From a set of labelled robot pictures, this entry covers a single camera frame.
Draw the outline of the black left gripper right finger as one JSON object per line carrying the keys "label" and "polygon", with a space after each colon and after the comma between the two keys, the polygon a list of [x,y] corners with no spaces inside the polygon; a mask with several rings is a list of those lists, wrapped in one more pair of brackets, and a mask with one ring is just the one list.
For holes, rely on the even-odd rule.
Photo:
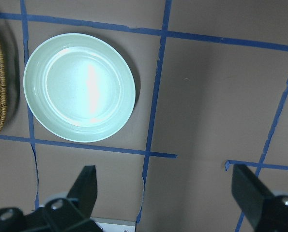
{"label": "black left gripper right finger", "polygon": [[264,205],[273,199],[273,193],[244,164],[233,166],[231,192],[251,226],[257,227]]}

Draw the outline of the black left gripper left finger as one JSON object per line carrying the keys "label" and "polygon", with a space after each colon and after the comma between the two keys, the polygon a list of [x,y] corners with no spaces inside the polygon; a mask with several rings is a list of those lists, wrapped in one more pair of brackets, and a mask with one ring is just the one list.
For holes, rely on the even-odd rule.
{"label": "black left gripper left finger", "polygon": [[97,200],[97,176],[95,165],[84,166],[67,198],[78,208],[84,217],[89,218]]}

